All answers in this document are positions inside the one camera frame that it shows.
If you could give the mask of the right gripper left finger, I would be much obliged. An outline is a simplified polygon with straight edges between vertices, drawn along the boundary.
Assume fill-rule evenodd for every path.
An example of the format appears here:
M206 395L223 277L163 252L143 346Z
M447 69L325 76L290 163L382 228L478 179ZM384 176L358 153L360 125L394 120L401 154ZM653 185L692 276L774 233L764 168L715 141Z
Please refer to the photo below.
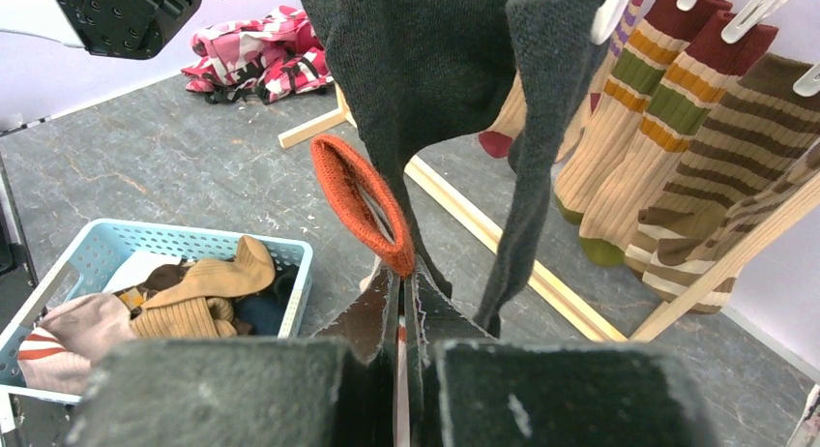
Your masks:
M307 338L143 339L93 369L68 446L390 446L397 299L380 266Z

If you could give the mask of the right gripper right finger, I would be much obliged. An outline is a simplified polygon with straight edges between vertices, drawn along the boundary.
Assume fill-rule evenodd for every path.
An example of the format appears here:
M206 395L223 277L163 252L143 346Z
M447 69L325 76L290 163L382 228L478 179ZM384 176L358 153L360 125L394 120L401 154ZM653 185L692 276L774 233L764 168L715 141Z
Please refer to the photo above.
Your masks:
M649 344L507 343L418 261L405 281L414 446L714 446L684 363Z

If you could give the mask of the beige pink sock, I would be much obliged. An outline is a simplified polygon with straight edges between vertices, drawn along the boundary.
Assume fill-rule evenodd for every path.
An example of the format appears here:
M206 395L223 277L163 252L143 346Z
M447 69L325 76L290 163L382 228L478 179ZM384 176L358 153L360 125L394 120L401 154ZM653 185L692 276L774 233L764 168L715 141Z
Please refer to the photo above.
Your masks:
M416 267L411 230L391 189L351 144L331 134L310 142L316 178L339 220L404 286Z

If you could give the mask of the red white striped sock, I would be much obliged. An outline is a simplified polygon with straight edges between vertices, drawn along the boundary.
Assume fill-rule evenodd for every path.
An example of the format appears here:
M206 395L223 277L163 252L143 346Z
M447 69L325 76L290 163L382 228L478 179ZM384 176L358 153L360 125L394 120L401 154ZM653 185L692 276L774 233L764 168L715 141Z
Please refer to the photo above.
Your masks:
M112 294L72 299L51 311L20 344L17 362L30 389L79 396L94 365L132 340L131 311Z

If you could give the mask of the black sock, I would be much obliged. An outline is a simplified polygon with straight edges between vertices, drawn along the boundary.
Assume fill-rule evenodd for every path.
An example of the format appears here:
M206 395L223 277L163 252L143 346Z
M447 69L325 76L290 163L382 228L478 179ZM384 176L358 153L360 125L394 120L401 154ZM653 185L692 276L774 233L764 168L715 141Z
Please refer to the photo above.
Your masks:
M301 0L421 257L404 169L427 146L498 116L514 77L507 1Z
M590 41L604 0L509 0L506 4L526 114L513 143L510 212L475 322L500 335L500 310L527 284L551 197L550 168L606 48Z

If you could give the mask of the brown striped sock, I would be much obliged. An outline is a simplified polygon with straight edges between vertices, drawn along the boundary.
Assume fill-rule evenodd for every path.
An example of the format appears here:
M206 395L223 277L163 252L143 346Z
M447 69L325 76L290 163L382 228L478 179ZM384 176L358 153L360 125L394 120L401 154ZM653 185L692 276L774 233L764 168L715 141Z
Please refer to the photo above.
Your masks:
M767 53L708 114L659 198L640 211L626 251L646 285L691 279L654 266L664 247L688 249L708 237L728 209L775 181L816 141L819 97L794 90L808 63Z
M819 146L814 145L760 192L734 203L708 236L662 239L642 282L672 302L711 270L720 282L693 313L717 313L729 302L741 270L785 231L819 206Z

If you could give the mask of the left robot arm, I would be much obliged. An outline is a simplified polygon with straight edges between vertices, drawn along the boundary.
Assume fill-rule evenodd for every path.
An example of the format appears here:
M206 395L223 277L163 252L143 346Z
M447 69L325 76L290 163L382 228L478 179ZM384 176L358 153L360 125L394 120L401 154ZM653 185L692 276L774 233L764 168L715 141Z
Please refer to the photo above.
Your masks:
M104 57L155 57L202 0L1 0L1 30Z

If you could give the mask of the navy blue sock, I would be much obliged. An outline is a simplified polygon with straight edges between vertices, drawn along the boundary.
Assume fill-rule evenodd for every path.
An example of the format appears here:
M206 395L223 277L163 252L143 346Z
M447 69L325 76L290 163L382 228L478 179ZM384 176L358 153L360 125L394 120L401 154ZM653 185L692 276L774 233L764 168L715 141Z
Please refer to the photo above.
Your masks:
M265 289L232 300L235 318L250 326L248 331L240 331L240 334L278 334L297 276L296 266L283 267Z

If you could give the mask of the tan ribbed sock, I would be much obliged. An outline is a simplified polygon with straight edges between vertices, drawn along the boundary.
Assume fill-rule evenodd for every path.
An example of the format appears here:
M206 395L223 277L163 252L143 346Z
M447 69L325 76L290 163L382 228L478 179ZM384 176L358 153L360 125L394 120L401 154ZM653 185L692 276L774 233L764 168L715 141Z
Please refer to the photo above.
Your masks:
M232 260L195 262L179 283L140 305L130 326L140 338L234 337L232 301L261 292L275 276L266 246L245 235Z

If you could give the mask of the brown yellow checked sock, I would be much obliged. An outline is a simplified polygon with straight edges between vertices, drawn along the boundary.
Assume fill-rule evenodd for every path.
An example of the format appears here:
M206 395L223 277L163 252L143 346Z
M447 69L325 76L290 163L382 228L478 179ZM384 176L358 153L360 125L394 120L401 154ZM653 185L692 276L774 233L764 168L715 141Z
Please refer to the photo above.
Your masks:
M144 282L115 291L113 295L125 304L133 316L137 316L147 300L178 284L192 266L193 262L161 265Z

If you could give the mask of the light blue laundry basket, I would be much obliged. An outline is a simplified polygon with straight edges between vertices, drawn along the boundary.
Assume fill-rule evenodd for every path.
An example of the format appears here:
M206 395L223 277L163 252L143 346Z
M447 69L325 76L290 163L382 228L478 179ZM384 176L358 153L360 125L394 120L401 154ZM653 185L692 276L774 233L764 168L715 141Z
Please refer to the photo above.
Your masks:
M234 231L114 219L97 219L83 226L40 277L37 287L1 334L1 393L61 404L79 403L79 396L28 388L16 357L20 344L70 273L78 274L78 278L66 295L68 300L102 291L132 253L161 253L191 260L225 259L235 252L241 236Z

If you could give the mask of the pink camouflage cloth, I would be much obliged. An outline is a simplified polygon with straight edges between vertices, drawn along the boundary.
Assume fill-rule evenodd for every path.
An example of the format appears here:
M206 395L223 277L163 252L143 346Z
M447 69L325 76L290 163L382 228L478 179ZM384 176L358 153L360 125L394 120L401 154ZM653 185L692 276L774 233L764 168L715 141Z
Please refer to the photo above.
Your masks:
M209 104L255 96L270 104L333 82L326 51L308 14L280 6L262 18L232 20L196 31L190 40L198 60L184 67L186 90Z

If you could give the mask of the green striped tan sock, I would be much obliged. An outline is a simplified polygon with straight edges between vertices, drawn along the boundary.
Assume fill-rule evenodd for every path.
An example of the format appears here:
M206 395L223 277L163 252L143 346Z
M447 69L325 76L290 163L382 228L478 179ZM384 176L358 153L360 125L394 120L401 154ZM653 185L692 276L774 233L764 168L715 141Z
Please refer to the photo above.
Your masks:
M556 176L558 209L571 224L581 223L612 166L623 156L626 140L668 67L713 15L732 8L727 0L698 0L682 12L676 2L656 0L633 28L606 77L589 124Z

